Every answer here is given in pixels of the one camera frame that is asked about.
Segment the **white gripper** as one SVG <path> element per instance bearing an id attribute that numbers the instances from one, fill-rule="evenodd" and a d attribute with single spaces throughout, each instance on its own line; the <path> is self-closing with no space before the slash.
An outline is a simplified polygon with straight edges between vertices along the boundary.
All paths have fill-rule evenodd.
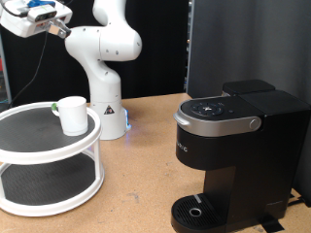
<path id="1" fill-rule="evenodd" d="M 71 34 L 71 29 L 66 26 L 71 16 L 72 11 L 66 6 L 33 7 L 28 10 L 25 17 L 3 10 L 1 25 L 22 38 L 49 32 L 65 39 Z"/>

